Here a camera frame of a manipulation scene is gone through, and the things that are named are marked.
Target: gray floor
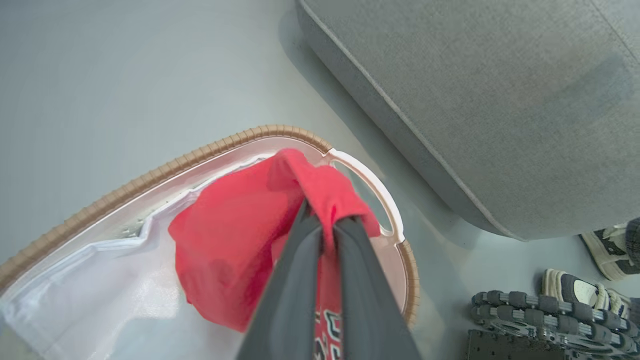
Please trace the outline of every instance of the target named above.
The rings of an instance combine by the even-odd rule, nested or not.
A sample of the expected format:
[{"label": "gray floor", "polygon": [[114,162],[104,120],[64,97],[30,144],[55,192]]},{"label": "gray floor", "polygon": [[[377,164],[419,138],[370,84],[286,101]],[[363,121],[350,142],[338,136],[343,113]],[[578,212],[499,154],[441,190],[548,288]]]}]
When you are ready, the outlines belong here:
[{"label": "gray floor", "polygon": [[128,180],[274,123],[355,156],[394,196],[426,359],[460,354],[478,291],[535,291],[548,267],[603,280],[577,237],[520,243],[454,214],[311,51],[292,0],[0,3],[0,261]]}]

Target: red garment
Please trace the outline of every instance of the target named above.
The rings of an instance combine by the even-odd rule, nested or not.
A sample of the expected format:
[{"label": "red garment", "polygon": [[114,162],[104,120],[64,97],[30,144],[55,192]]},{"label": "red garment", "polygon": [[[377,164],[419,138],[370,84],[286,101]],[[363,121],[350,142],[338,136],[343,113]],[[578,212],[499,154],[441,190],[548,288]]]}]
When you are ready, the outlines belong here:
[{"label": "red garment", "polygon": [[339,321],[332,319],[340,313],[332,227],[340,218],[360,215],[369,236],[380,229],[349,179],[333,167],[314,167],[292,149],[216,180],[171,222],[175,269],[187,301],[205,319],[246,330],[304,197],[326,241],[318,267],[317,310],[323,324]]}]

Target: sneaker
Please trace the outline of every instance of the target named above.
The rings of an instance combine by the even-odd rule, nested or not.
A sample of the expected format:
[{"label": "sneaker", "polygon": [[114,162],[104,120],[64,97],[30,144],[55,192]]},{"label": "sneaker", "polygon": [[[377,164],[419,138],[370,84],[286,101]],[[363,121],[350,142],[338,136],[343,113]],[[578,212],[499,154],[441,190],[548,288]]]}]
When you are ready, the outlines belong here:
[{"label": "sneaker", "polygon": [[542,295],[560,301],[581,302],[594,309],[609,310],[628,319],[632,301],[602,284],[590,284],[564,271],[547,269],[542,278]]},{"label": "sneaker", "polygon": [[630,242],[627,241],[627,237],[634,236],[633,231],[629,233],[627,234],[625,223],[580,235],[602,275],[611,281],[622,280],[627,275],[640,274],[640,266],[636,265],[628,253]]}]

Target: upholstery fabric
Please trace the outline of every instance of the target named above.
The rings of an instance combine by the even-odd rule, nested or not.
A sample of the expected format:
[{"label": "upholstery fabric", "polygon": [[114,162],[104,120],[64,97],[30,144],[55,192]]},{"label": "upholstery fabric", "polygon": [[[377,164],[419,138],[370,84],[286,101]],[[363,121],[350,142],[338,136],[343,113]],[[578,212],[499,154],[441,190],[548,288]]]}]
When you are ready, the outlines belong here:
[{"label": "upholstery fabric", "polygon": [[640,216],[640,3],[300,0],[310,46],[450,207],[520,240]]}]

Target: person's foot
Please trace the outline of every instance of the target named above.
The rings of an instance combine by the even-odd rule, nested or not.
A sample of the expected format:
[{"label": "person's foot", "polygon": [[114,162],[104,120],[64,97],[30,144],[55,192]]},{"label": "person's foot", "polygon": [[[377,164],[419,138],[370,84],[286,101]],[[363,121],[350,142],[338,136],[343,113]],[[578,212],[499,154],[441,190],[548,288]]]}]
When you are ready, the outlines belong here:
[{"label": "person's foot", "polygon": [[640,255],[639,220],[580,235],[600,272],[609,280],[640,274],[640,264],[636,262]]},{"label": "person's foot", "polygon": [[542,278],[542,294],[560,301],[581,302],[594,309],[610,310],[628,319],[632,301],[602,284],[590,284],[564,271],[547,269]]}]

